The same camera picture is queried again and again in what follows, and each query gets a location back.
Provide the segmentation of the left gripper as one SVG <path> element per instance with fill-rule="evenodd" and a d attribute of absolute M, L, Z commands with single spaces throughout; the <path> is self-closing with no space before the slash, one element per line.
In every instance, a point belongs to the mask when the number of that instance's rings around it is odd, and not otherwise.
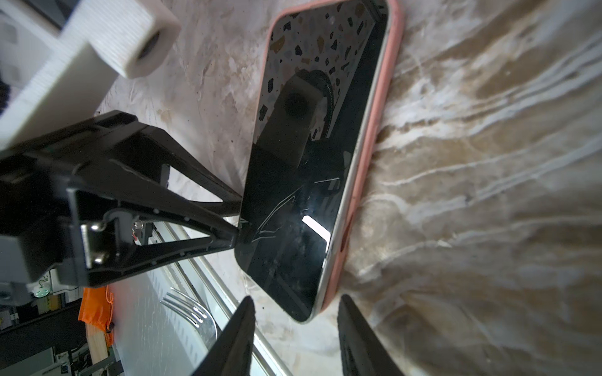
<path fill-rule="evenodd" d="M 85 158 L 1 157 L 1 304 L 33 299 L 29 285 L 55 268 L 64 285 L 97 288 L 182 259 L 231 248 L 227 217 L 179 218 L 133 211 L 67 188 Z M 175 169 L 169 191 L 217 202 Z"/>

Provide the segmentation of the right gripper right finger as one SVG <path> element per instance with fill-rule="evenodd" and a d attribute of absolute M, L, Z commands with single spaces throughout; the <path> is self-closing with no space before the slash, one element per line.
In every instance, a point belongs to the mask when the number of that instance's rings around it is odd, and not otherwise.
<path fill-rule="evenodd" d="M 404 375 L 349 295 L 340 299 L 337 324 L 345 376 Z"/>

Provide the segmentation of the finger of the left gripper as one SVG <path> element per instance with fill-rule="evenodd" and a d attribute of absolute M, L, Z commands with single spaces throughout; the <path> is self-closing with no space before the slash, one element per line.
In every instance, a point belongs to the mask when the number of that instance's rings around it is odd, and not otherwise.
<path fill-rule="evenodd" d="M 166 187 L 175 169 L 218 197 L 190 201 Z M 112 111 L 1 153 L 3 206 L 56 205 L 85 192 L 119 207 L 179 218 L 235 216 L 241 196 L 166 131 Z"/>

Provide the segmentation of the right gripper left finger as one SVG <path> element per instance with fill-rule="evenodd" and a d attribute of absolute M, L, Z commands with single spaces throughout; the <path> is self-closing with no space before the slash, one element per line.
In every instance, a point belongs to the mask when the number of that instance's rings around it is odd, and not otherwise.
<path fill-rule="evenodd" d="M 245 297 L 193 376 L 249 376 L 252 363 L 256 310 Z"/>

